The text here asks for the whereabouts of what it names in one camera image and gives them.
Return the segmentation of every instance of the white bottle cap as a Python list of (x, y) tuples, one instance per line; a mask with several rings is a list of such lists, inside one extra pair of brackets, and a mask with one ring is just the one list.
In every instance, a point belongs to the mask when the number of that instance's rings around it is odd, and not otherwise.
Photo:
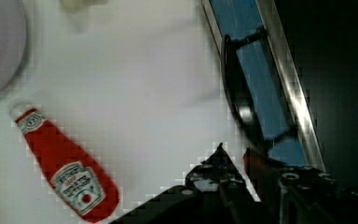
[(10, 116), (13, 120), (16, 120), (19, 117), (21, 117), (25, 112), (27, 112), (28, 110), (30, 110), (32, 108), (36, 108), (36, 106), (33, 104), (24, 103), (24, 102), (15, 104), (13, 106), (13, 108), (10, 110)]

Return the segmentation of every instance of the ketchup label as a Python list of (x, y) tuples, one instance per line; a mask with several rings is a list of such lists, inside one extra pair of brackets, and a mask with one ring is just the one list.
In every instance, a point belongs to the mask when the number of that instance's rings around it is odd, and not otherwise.
[(85, 215), (100, 203), (105, 193), (90, 167), (80, 161), (64, 165), (52, 178), (56, 192), (80, 215)]
[(22, 133), (27, 134), (40, 128), (45, 121), (45, 116), (35, 111), (22, 119), (18, 125)]

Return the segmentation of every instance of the red ketchup bottle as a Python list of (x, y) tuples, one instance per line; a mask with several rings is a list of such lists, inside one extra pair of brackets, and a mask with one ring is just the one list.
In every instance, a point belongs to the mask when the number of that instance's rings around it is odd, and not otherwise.
[(118, 190), (103, 168), (36, 108), (18, 104), (10, 111), (55, 192), (80, 217), (98, 222), (118, 203)]

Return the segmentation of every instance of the silver metal frame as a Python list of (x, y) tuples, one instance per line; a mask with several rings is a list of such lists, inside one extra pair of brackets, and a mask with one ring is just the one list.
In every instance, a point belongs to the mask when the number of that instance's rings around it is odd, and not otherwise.
[(217, 25), (216, 17), (214, 16), (211, 3), (209, 0), (200, 0), (202, 10), (208, 22), (209, 29), (213, 36), (214, 44), (216, 45), (219, 57), (222, 54), (222, 33), (220, 33), (219, 26)]
[(310, 118), (310, 111), (275, 2), (273, 0), (256, 0), (256, 3), (264, 28), (268, 33), (269, 47), (281, 78), (292, 118), (298, 126), (298, 139), (303, 147), (306, 163), (325, 171), (324, 160)]

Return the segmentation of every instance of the white plate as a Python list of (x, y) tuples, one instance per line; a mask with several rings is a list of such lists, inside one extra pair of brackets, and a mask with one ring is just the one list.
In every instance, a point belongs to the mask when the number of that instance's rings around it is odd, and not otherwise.
[(20, 0), (0, 0), (0, 90), (21, 63), (26, 45), (26, 21)]

